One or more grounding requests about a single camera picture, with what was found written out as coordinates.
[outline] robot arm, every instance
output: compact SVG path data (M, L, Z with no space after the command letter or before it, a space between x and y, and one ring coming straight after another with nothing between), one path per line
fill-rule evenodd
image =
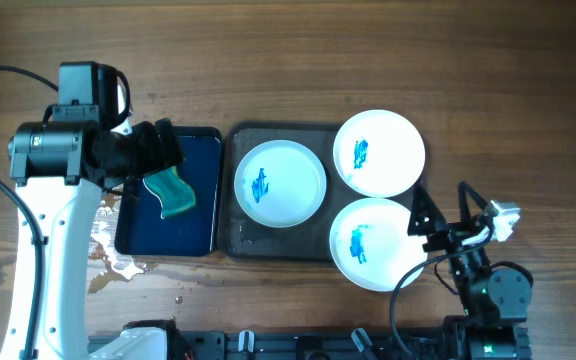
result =
M428 236L424 251L444 251L435 259L448 259L464 309L465 316L444 320L443 353L451 359L530 359L527 330L519 325L527 320L532 275L512 262L491 264L484 250L489 241L510 236L519 208L514 203L487 202L465 182L459 184L458 193L461 219L447 223L426 190L417 186L408 226L409 234ZM480 214L471 216L467 195L481 208ZM406 345L396 327L393 332L401 350L417 357L409 346L418 348L419 343Z
M127 90L123 111L117 106L117 77ZM167 119L155 125L144 122L122 134L110 131L126 120L130 106L127 82L116 69L94 62L64 63L59 80L59 103L46 112L53 121L22 124L8 147L16 192L40 224L43 241L37 263L36 245L20 213L13 302L0 359L165 359L167 334L157 327L126 330L88 354L86 267L102 190L177 165L183 161L181 148L169 136L173 131ZM37 272L40 284L34 283ZM35 286L41 289L37 299ZM29 337L32 349L26 352Z

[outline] white plate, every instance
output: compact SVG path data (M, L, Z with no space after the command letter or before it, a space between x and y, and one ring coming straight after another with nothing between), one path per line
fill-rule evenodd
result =
M414 266L428 259L425 236L408 236L410 211L387 199L365 198L346 206L330 228L335 264L355 284L392 291ZM412 274L402 287L415 280Z
M283 228L302 223L317 211L326 195L326 172L307 147L274 140L244 156L234 186L237 202L248 216L262 225Z
M391 197L417 181L426 152L410 121L391 111L369 110L353 116L339 129L333 159L341 178L355 191Z

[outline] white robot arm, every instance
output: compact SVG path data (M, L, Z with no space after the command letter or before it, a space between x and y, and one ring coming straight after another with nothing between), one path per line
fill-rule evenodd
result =
M118 77L126 88L125 106ZM48 107L44 121L22 124L8 146L17 195L35 219L19 213L12 310L0 359L171 358L174 336L156 326L126 329L89 354L84 299L90 232L102 192L183 161L172 125L163 119L126 127L130 90L125 76L110 66L64 63L59 79L59 103ZM39 247L29 224L35 221L43 234Z

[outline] black tray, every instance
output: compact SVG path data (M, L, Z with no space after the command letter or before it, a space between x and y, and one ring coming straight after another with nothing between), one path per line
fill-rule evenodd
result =
M247 259L332 261L328 237L337 214L365 196L352 190L337 173L332 147L339 124L244 122L226 141L222 175L218 247L228 256ZM250 219L235 198L233 177L243 157L255 146L271 140L291 140L309 148L326 171L326 196L317 212L303 223L276 229ZM406 208L412 188L390 198Z

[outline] spilled liquid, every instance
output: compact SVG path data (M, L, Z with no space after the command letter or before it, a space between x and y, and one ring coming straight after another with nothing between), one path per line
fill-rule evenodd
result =
M115 230L119 219L121 197L113 194L104 196L95 214L88 259L92 263L101 260L105 270L100 271L88 286L88 294L95 294L110 282L129 282L139 274L157 267L156 263L137 262L132 256L119 254L114 246Z

